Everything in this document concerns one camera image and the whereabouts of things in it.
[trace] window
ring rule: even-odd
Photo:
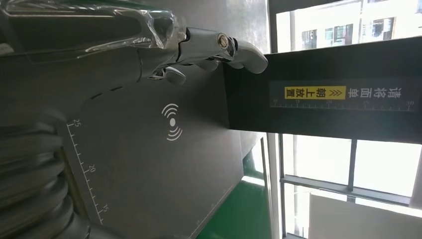
[[[352,44],[353,24],[334,28],[334,46]]]
[[[362,26],[362,42],[385,41],[393,37],[394,17],[378,19]]]
[[[334,42],[334,35],[332,28],[325,30],[325,46],[332,46]]]
[[[317,47],[317,30],[302,32],[302,49],[309,50]]]
[[[285,174],[347,185],[350,139],[284,134],[283,144]]]
[[[277,14],[278,52],[422,35],[422,0],[343,0]]]
[[[354,186],[411,197],[421,147],[358,140]]]
[[[407,210],[422,145],[291,134],[280,143],[284,237],[308,238],[310,193]]]

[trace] black panel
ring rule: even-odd
[[[225,67],[231,129],[422,143],[422,116],[412,112],[269,107],[270,81],[417,79],[422,38],[267,55],[265,72]]]

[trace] white wall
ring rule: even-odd
[[[420,239],[422,218],[311,195],[309,239]]]

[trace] scale markings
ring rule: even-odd
[[[74,139],[73,139],[73,137],[75,136],[75,134],[74,133],[71,133],[71,131],[70,131],[70,127],[71,126],[73,126],[73,127],[79,127],[79,126],[81,126],[81,123],[80,123],[80,121],[79,121],[79,119],[75,119],[75,120],[73,120],[73,123],[71,123],[71,124],[68,124],[67,125],[67,130],[68,130],[68,132],[69,132],[69,135],[70,135],[70,139],[72,140],[72,144],[73,144],[73,149],[75,150],[75,153],[76,153],[76,157],[77,157],[77,159],[78,159],[78,161],[79,161],[79,164],[80,164],[80,166],[81,166],[81,170],[82,170],[82,172],[84,173],[84,178],[85,178],[85,182],[86,182],[86,184],[87,184],[87,187],[88,187],[88,189],[89,189],[89,192],[90,192],[90,196],[91,196],[91,199],[92,199],[92,202],[93,202],[93,204],[94,204],[94,206],[95,206],[95,211],[96,211],[96,213],[97,213],[97,216],[98,216],[98,219],[100,220],[100,224],[102,225],[103,224],[103,218],[101,217],[101,215],[100,215],[100,213],[102,213],[102,212],[105,212],[103,209],[101,209],[101,210],[98,210],[98,203],[96,203],[95,202],[95,195],[93,194],[93,188],[90,186],[90,184],[89,184],[89,181],[90,181],[90,179],[89,178],[87,178],[87,173],[94,173],[95,172],[95,165],[92,165],[92,166],[89,166],[89,168],[88,168],[88,170],[84,170],[84,167],[83,167],[83,164],[84,164],[84,162],[81,160],[81,158],[80,158],[80,155],[81,155],[81,153],[79,153],[78,152],[78,149],[76,148],[77,146],[78,146],[78,144],[77,143],[75,143],[75,141],[74,141]]]

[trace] plastic wrap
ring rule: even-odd
[[[168,49],[185,38],[183,19],[133,0],[0,0],[0,56]]]

